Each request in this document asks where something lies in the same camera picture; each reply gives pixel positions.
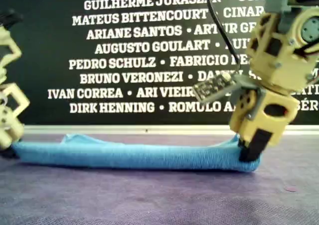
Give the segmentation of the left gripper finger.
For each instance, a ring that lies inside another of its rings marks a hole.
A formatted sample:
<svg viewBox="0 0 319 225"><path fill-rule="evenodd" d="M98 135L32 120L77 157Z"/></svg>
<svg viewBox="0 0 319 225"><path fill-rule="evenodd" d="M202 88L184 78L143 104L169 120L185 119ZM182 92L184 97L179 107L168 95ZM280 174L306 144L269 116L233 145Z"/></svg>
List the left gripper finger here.
<svg viewBox="0 0 319 225"><path fill-rule="evenodd" d="M20 141L23 133L24 127L23 124L18 122L13 122L9 129L5 130L6 141L4 146L4 157L5 158L19 158L17 152L15 151L13 144L17 141Z"/></svg>

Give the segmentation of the tan left gripper body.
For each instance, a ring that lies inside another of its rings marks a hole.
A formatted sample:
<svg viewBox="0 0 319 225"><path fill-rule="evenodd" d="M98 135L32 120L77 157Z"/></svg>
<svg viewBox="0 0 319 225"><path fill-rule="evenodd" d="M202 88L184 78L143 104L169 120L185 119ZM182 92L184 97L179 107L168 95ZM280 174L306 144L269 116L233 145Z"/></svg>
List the tan left gripper body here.
<svg viewBox="0 0 319 225"><path fill-rule="evenodd" d="M30 102L16 83L0 86L0 121L19 121L18 116L29 106Z"/></svg>

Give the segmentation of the tan right gripper body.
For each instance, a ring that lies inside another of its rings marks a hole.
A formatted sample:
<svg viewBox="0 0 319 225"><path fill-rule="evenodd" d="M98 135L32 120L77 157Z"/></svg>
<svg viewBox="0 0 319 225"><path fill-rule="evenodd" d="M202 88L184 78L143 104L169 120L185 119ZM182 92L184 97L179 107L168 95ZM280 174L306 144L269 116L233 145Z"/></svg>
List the tan right gripper body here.
<svg viewBox="0 0 319 225"><path fill-rule="evenodd" d="M265 88L243 89L236 114L261 125L288 125L297 115L297 100Z"/></svg>

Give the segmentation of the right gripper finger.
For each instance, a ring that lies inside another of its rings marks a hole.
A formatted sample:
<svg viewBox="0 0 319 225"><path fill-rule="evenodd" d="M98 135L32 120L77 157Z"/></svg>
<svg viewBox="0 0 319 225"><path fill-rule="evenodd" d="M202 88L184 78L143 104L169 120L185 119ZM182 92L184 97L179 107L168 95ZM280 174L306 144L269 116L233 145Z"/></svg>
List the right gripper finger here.
<svg viewBox="0 0 319 225"><path fill-rule="evenodd" d="M239 135L238 145L241 148L247 147L246 145L247 139L246 139L245 130L243 126L245 115L246 113L244 111L235 110L229 122L230 129Z"/></svg>
<svg viewBox="0 0 319 225"><path fill-rule="evenodd" d="M286 126L286 122L242 122L239 126L239 135L244 148L240 160L257 160L267 147L276 146Z"/></svg>

